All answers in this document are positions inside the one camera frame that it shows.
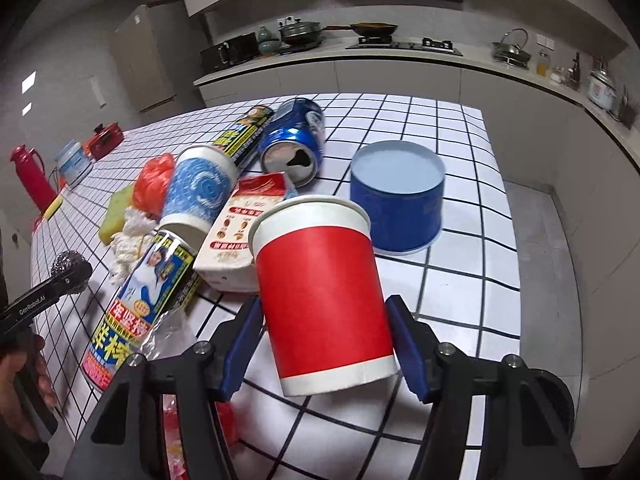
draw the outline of green sponge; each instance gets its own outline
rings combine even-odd
[[[100,241],[109,245],[111,237],[124,227],[124,210],[133,205],[133,184],[111,195],[107,216],[104,217],[98,236]]]

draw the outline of red paper cup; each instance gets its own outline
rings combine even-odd
[[[342,390],[395,374],[370,222],[356,203],[307,195],[249,232],[282,393]]]

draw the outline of white rice cooker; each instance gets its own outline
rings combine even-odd
[[[604,68],[591,71],[587,96],[607,112],[613,108],[616,83]]]

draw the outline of human hand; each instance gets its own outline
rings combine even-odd
[[[47,375],[47,363],[40,351],[44,348],[44,339],[36,335],[33,338],[36,350],[36,371],[38,372],[38,390],[44,403],[53,408],[57,398]],[[0,415],[11,431],[21,437],[36,442],[38,432],[22,411],[20,398],[15,391],[16,374],[27,362],[27,352],[13,349],[0,357]]]

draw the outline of table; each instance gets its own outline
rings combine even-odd
[[[73,249],[94,267],[89,287],[36,318],[44,355],[69,431],[76,438],[100,398],[79,373],[79,360],[116,292],[108,279],[113,254],[98,226],[110,195],[129,185],[151,156],[207,142],[254,104],[277,107],[292,96],[205,108],[126,132],[116,150],[95,163],[60,210],[33,235],[31,279],[49,277],[54,256]],[[300,193],[348,198],[350,160],[359,146],[404,139],[436,151],[447,171],[444,228],[428,249],[377,256],[385,297],[401,294],[416,319],[468,355],[500,360],[520,348],[520,279],[510,208],[480,110],[383,94],[311,94],[324,108],[328,141],[316,179]],[[259,173],[257,163],[249,173]],[[199,339],[232,318],[239,294],[203,286],[190,325]],[[284,398],[265,333],[233,404],[241,443],[233,451],[240,479],[405,479],[430,407],[400,376],[313,397]],[[475,397],[461,478],[475,478],[484,398]]]

